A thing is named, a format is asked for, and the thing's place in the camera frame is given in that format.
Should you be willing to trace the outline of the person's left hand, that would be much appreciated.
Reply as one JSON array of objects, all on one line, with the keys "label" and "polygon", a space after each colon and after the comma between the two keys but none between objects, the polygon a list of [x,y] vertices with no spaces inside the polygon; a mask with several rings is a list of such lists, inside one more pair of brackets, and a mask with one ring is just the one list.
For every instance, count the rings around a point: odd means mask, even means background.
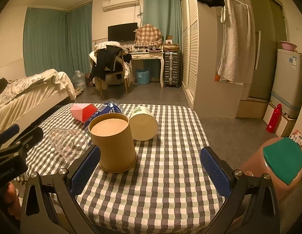
[{"label": "person's left hand", "polygon": [[4,201],[7,205],[7,211],[9,215],[15,217],[16,220],[20,220],[22,207],[20,206],[16,188],[11,182],[9,182],[7,185],[7,189],[4,192]]}]

